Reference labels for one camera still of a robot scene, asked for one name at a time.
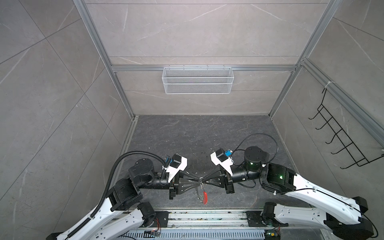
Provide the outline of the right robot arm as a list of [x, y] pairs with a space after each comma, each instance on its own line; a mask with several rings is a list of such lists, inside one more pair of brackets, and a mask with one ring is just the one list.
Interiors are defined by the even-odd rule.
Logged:
[[211, 161], [219, 170], [200, 179], [200, 184], [224, 188], [234, 192], [234, 184], [259, 181], [263, 190], [274, 195], [299, 199], [309, 207], [289, 207], [267, 202], [258, 217], [264, 226], [275, 229], [290, 225], [318, 227], [331, 231], [342, 240], [377, 238], [376, 226], [365, 215], [366, 199], [347, 198], [328, 191], [302, 177], [295, 171], [269, 162], [269, 154], [257, 146], [244, 151], [244, 162], [233, 168], [232, 151], [219, 149], [211, 154]]

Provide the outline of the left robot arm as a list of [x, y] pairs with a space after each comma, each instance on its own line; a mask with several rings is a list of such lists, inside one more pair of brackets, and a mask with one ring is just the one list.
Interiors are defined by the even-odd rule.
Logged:
[[187, 159], [174, 155], [156, 172], [152, 160], [143, 158], [135, 162], [128, 174], [111, 186], [108, 180], [97, 206], [69, 230], [52, 233], [48, 240], [111, 240], [129, 230], [158, 223], [157, 213], [149, 202], [143, 202], [141, 189], [169, 190], [170, 198], [184, 190], [179, 179], [186, 177], [199, 186], [201, 179], [183, 173]]

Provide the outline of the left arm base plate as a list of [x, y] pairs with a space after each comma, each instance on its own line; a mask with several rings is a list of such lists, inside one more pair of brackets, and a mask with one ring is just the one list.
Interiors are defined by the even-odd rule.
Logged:
[[148, 220], [143, 224], [144, 227], [149, 228], [166, 228], [168, 226], [169, 221], [169, 212], [167, 211], [156, 211], [156, 214], [150, 216]]

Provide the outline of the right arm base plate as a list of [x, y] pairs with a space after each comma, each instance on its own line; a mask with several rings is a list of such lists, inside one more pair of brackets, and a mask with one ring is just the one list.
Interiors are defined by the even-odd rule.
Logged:
[[273, 213], [263, 213], [262, 211], [246, 211], [249, 227], [288, 227], [288, 223], [281, 223], [275, 218]]

